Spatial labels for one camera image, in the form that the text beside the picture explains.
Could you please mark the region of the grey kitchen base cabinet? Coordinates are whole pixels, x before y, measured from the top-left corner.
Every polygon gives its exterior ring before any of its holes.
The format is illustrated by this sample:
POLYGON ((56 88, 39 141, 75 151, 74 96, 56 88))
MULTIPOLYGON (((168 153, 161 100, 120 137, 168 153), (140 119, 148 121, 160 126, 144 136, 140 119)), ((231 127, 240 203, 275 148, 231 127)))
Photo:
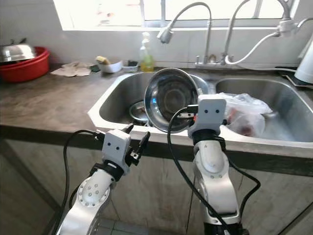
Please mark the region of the grey kitchen base cabinet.
MULTIPOLYGON (((63 146, 12 141, 9 159, 25 167, 25 179, 45 196, 39 211, 50 228, 63 199, 63 146)), ((242 224, 251 235, 313 235, 313 177, 249 170, 260 189, 248 200, 242 224)), ((100 229, 114 234, 203 235, 201 203, 168 151, 144 154, 112 190, 101 214, 100 229)))

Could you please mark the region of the small steel bowl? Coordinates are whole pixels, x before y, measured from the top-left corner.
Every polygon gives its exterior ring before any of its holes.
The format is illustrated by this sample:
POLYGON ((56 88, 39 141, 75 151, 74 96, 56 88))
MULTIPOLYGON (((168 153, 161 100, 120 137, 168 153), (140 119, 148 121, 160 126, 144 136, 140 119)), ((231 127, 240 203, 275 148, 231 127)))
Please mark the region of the small steel bowl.
POLYGON ((143 127, 151 127, 149 118, 147 116, 147 110, 145 108, 144 101, 137 101, 128 108, 128 114, 132 117, 135 125, 142 125, 143 127))

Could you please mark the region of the steel double sink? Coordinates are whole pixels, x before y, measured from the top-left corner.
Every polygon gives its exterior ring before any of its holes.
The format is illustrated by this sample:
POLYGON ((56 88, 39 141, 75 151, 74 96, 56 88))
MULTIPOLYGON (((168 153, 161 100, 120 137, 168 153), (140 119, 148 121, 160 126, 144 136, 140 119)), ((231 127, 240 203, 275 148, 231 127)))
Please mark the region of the steel double sink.
MULTIPOLYGON (((191 71, 199 87, 209 94, 249 94, 272 109, 266 114, 266 128, 259 138, 237 134, 222 126, 228 142, 313 147, 313 99, 278 75, 219 74, 191 71)), ((133 119, 130 107, 143 101, 152 73, 137 72, 117 77, 96 101, 88 115, 97 128, 122 128, 133 119)))

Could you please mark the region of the clear plastic bag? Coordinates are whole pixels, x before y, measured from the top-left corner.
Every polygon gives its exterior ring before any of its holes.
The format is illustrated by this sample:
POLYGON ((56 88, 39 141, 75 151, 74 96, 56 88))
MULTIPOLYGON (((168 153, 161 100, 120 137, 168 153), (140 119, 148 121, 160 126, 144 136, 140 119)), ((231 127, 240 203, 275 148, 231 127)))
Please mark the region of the clear plastic bag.
POLYGON ((219 93, 219 96, 226 101, 226 128, 247 137, 260 137, 264 133, 264 115, 274 112, 267 103, 246 93, 219 93))

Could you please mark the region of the small soap dish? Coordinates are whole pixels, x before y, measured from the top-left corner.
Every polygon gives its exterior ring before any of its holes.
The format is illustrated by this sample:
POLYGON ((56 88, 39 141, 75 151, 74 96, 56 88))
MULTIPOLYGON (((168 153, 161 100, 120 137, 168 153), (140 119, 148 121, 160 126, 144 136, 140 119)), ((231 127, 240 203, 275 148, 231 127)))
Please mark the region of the small soap dish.
POLYGON ((139 70, 139 62, 134 60, 128 60, 122 67, 123 72, 137 72, 139 70))

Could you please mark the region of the white bowl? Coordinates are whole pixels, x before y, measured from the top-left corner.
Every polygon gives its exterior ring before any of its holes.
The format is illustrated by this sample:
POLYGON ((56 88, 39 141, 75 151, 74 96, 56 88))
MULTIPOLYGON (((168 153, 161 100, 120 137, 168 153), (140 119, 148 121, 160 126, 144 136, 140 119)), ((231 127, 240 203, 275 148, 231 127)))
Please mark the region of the white bowl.
POLYGON ((123 66, 123 60, 116 58, 116 57, 107 57, 108 60, 111 61, 110 65, 103 65, 101 63, 97 62, 97 65, 100 67, 100 70, 102 72, 107 72, 107 73, 114 73, 114 72, 118 72, 121 70, 122 66, 123 66))

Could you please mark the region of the yellow dish soap bottle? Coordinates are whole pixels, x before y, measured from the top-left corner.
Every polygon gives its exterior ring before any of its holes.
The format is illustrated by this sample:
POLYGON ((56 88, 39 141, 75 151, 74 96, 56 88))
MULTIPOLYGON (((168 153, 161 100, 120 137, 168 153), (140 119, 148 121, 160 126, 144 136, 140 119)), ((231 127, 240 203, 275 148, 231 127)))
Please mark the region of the yellow dish soap bottle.
POLYGON ((150 53, 150 33, 142 33, 141 48, 139 49, 139 69, 142 72, 154 72, 154 58, 150 53))

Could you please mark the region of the beige cloth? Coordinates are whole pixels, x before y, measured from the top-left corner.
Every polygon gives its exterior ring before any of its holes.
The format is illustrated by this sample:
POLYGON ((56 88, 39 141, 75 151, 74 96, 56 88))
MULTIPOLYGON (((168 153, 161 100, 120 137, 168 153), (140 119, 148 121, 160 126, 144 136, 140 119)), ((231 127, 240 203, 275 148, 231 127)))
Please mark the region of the beige cloth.
POLYGON ((94 64, 89 62, 73 61, 69 64, 62 65, 59 69, 50 72, 50 74, 65 77, 87 76, 91 73, 92 66, 94 64))

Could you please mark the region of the tall grey gooseneck faucet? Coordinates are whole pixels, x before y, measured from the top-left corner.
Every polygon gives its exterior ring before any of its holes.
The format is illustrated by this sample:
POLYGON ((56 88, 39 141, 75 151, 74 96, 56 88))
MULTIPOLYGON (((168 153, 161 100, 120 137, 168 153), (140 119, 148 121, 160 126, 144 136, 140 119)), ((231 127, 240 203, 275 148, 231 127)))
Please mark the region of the tall grey gooseneck faucet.
POLYGON ((280 37, 280 36, 292 36, 297 31, 297 23, 295 20, 291 17, 291 7, 288 5, 286 0, 277 0, 279 2, 280 6, 283 9, 282 13, 282 19, 280 20, 279 24, 276 27, 276 31, 274 33, 268 34, 264 36, 264 38, 260 39, 253 47, 252 49, 243 56, 238 61, 232 61, 230 58, 230 42, 232 40, 232 34, 233 34, 233 28, 236 21, 237 14, 239 13, 240 9, 248 3, 250 0, 242 0, 239 6, 235 9, 233 12, 226 31, 226 38, 225 38, 225 44, 224 49, 222 51, 222 65, 239 65, 240 63, 244 62, 247 58, 249 58, 258 48, 259 46, 264 43, 266 40, 272 37, 280 37))

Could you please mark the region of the red plastic basin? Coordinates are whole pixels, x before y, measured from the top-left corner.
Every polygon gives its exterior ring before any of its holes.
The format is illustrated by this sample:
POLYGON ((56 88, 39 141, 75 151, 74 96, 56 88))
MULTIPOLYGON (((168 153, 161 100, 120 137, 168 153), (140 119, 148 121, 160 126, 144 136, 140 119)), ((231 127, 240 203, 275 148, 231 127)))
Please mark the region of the red plastic basin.
POLYGON ((50 51, 46 47, 34 47, 37 56, 15 64, 0 65, 0 78, 6 83, 22 83, 35 80, 49 72, 50 51))

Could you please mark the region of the bright window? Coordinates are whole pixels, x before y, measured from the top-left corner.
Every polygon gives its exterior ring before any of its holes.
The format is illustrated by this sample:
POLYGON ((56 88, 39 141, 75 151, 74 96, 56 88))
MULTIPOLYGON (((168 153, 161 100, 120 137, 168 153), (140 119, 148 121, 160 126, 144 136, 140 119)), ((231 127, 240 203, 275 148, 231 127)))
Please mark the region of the bright window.
MULTIPOLYGON (((161 28, 184 7, 203 2, 214 27, 227 27, 243 0, 53 0, 64 30, 161 28)), ((283 18, 278 0, 249 0, 236 15, 236 27, 275 27, 283 18)))

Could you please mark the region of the white electric kettle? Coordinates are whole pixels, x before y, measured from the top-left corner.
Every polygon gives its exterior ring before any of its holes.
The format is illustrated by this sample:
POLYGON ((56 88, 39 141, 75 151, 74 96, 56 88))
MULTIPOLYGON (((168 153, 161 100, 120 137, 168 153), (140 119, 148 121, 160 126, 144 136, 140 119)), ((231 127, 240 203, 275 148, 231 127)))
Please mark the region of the white electric kettle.
POLYGON ((300 64, 294 74, 295 78, 299 81, 313 84, 313 33, 301 51, 299 58, 300 64))

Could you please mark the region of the domed steel lid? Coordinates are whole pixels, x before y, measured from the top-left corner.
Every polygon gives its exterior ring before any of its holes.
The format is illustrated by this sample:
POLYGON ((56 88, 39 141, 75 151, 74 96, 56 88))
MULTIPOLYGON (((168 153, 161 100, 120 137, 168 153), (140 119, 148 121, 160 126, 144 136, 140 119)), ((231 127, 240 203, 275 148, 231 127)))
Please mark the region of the domed steel lid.
POLYGON ((31 60, 37 56, 35 48, 29 44, 15 44, 0 47, 0 62, 31 60))

